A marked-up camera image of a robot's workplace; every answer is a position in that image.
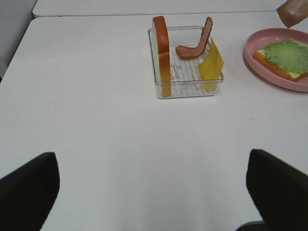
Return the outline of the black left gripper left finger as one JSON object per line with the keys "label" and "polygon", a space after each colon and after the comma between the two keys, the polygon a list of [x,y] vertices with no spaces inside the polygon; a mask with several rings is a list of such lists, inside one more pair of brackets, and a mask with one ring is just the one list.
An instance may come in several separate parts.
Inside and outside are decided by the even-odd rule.
{"label": "black left gripper left finger", "polygon": [[0,180],[0,229],[39,231],[60,189],[56,155],[46,152]]}

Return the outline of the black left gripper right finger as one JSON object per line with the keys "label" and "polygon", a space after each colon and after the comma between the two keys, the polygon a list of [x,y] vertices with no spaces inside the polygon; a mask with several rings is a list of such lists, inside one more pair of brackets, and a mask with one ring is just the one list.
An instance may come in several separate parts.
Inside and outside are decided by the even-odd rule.
{"label": "black left gripper right finger", "polygon": [[270,231],[308,229],[308,176],[272,154],[253,149],[246,187]]}

